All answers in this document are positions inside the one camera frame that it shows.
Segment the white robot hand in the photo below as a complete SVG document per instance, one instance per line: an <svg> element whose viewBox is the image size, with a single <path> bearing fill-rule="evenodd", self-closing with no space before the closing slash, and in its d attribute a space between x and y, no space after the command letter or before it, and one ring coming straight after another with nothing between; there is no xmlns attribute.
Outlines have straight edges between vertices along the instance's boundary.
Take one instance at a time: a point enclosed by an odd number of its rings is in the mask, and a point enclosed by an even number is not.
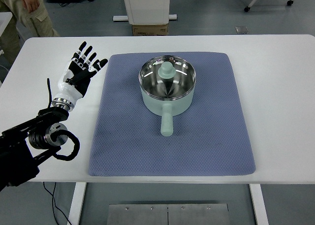
<svg viewBox="0 0 315 225"><path fill-rule="evenodd" d="M53 105L75 105L87 92L91 79L107 64L108 60L96 59L92 46L84 41L68 62L58 82L58 92Z"/></svg>

